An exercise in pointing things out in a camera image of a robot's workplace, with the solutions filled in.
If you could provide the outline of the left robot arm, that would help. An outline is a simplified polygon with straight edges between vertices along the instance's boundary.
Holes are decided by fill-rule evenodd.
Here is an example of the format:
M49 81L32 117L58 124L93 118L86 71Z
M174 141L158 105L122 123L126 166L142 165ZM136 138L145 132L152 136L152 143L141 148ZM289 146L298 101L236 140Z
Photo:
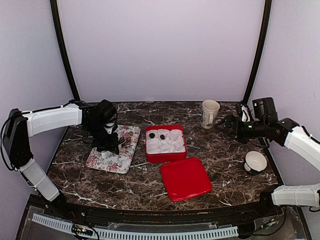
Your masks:
M120 140L115 132L118 113L108 100L90 104L81 100L38 110L20 111L14 108L0 130L0 154L9 171L18 171L30 186L51 203L51 210L67 218L70 206L65 196L35 161L30 138L55 129L82 126L93 138L91 146L106 157L119 154Z

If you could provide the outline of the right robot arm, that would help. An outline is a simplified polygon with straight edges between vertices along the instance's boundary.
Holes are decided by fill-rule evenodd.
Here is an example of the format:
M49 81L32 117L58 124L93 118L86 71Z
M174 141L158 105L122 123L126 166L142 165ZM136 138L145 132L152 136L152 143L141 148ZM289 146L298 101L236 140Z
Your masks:
M282 147L297 153L316 169L320 168L320 141L303 125L290 118L278 119L272 97L252 101L254 116L242 120L243 111L238 107L238 115L229 114L215 124L215 129L228 137L246 144L253 138L274 141ZM300 206L319 209L320 185L272 185L260 194L260 202L255 205L255 213L266 217L275 206Z

